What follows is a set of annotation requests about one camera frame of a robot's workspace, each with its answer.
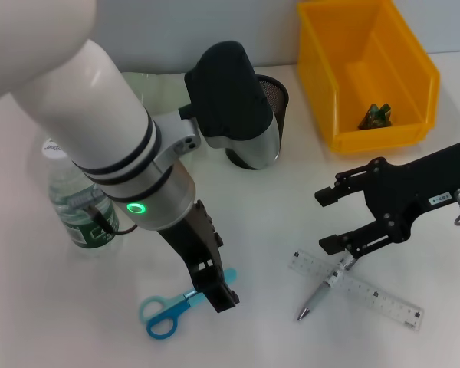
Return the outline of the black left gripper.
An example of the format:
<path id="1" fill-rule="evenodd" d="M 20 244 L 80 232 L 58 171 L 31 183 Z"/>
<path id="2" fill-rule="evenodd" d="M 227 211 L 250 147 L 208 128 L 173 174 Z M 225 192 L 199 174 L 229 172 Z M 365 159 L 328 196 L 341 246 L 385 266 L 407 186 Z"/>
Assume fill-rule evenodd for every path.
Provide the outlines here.
<path id="1" fill-rule="evenodd" d="M 186 265 L 193 287 L 203 293 L 217 313 L 240 303 L 225 281 L 219 248 L 222 239 L 201 200 L 175 225 L 158 233 Z"/>

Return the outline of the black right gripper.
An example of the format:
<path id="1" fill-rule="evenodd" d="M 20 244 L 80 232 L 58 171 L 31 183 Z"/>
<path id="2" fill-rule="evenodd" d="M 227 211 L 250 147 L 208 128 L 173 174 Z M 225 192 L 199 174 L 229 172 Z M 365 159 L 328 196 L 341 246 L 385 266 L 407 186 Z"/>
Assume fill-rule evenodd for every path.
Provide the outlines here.
<path id="1" fill-rule="evenodd" d="M 405 165 L 384 159 L 370 179 L 371 167 L 360 166 L 335 175 L 332 187 L 315 192 L 322 207 L 362 192 L 376 221 L 319 241 L 328 255 L 348 251 L 361 258 L 391 243 L 406 241 L 421 215 L 451 203 L 460 207 L 460 143 Z"/>

